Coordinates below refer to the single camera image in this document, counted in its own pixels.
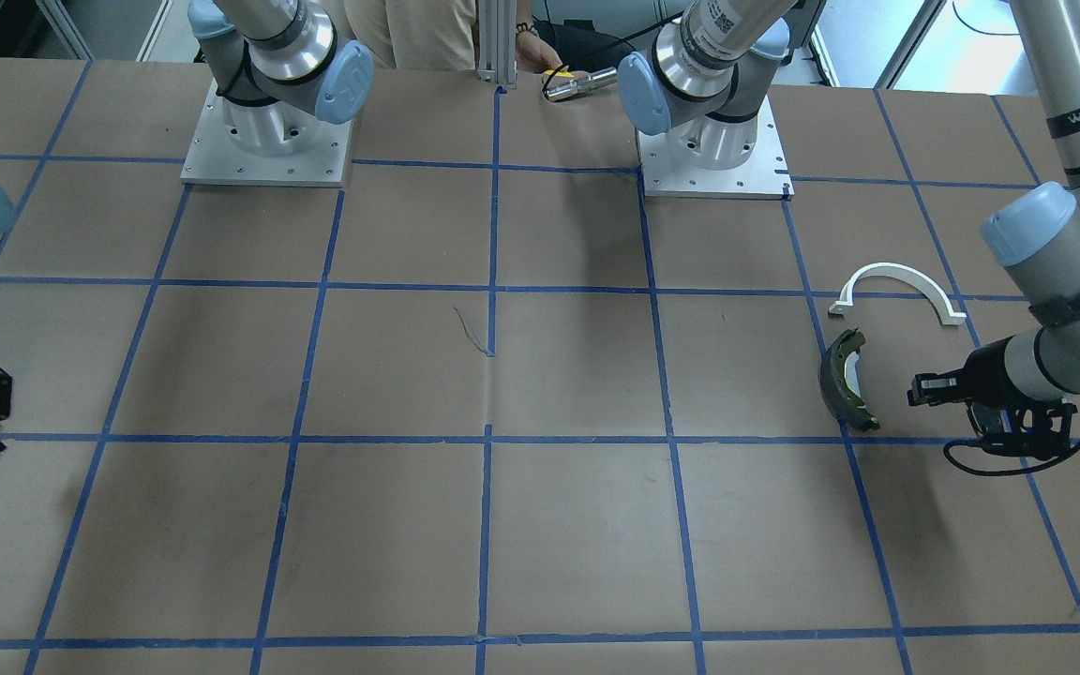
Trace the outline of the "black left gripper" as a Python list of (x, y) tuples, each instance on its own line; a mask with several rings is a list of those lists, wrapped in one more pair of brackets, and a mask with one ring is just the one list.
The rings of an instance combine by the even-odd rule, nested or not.
[(1035, 399), (1020, 390), (1005, 369), (1007, 340), (973, 352), (959, 372), (917, 373), (907, 392), (912, 407), (966, 402), (974, 440), (949, 448), (974, 447), (1004, 458), (1070, 458), (1074, 403)]

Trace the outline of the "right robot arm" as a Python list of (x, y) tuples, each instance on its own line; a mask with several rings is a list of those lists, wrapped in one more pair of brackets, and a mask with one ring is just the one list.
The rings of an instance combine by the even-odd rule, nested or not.
[[(239, 107), (287, 103), (312, 127), (338, 131), (361, 111), (374, 77), (372, 52), (345, 38), (324, 9), (308, 1), (194, 1), (195, 38), (222, 59), (217, 92)], [(16, 222), (0, 188), (0, 242)], [(0, 423), (11, 413), (13, 381), (0, 368)], [(0, 456), (4, 453), (0, 441)]]

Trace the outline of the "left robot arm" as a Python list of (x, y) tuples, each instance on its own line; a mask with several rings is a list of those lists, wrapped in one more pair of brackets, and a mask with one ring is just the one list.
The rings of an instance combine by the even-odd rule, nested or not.
[[(648, 52), (618, 68), (631, 124), (724, 129), (754, 118), (788, 48), (788, 1), (696, 1), (660, 27)], [(1080, 450), (1080, 1), (1012, 1), (1025, 55), (1057, 146), (1066, 184), (1045, 181), (982, 222), (982, 239), (1029, 302), (1037, 328), (972, 352), (946, 373), (918, 373), (912, 406), (964, 403), (989, 456), (1032, 458), (1041, 471)]]

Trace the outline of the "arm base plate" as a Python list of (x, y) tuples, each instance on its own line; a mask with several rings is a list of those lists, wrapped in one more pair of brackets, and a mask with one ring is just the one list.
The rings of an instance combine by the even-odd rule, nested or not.
[(647, 195), (777, 201), (796, 193), (768, 97), (742, 123), (699, 118), (663, 134), (638, 131), (636, 141)]
[(342, 188), (353, 121), (333, 125), (284, 102), (244, 107), (210, 82), (180, 178), (203, 187)]

